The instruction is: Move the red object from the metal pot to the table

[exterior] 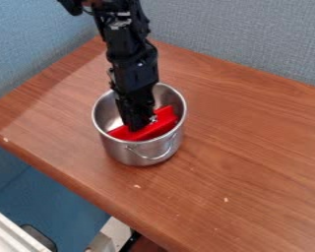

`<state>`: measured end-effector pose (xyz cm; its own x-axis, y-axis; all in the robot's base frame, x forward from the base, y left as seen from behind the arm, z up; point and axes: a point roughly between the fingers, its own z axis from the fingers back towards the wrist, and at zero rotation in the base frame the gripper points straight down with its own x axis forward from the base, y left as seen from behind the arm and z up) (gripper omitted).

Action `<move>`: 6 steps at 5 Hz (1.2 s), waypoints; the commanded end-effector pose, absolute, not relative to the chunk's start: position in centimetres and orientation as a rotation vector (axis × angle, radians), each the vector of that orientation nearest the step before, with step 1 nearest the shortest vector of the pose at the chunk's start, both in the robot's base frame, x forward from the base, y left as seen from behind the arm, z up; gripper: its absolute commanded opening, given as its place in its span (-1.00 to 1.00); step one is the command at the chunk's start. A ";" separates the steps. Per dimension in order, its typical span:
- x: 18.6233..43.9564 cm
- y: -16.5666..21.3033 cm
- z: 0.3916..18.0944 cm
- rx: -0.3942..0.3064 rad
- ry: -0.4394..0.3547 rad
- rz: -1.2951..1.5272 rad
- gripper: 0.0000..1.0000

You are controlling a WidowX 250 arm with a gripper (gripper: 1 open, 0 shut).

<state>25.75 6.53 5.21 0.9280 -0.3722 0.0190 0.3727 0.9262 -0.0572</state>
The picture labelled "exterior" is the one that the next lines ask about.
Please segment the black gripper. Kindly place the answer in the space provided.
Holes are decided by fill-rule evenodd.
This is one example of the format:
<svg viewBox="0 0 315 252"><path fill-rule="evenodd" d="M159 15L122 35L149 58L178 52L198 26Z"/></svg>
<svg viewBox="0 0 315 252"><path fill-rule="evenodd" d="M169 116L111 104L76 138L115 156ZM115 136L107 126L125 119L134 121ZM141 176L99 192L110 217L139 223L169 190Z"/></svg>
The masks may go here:
<svg viewBox="0 0 315 252"><path fill-rule="evenodd" d="M134 54L117 50L107 52L113 63L113 87L117 93L118 111L133 131L151 123L155 116L153 87L159 81L158 50L147 48Z"/></svg>

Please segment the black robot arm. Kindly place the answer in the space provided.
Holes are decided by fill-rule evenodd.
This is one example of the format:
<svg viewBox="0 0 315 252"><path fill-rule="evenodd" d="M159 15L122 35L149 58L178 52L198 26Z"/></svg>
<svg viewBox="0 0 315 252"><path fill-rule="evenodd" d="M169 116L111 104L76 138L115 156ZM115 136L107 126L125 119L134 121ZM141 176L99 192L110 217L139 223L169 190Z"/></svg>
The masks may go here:
<svg viewBox="0 0 315 252"><path fill-rule="evenodd" d="M158 48L141 0L58 0L72 16L94 17L107 44L111 88L123 124L135 132L155 119L154 86L159 82Z"/></svg>

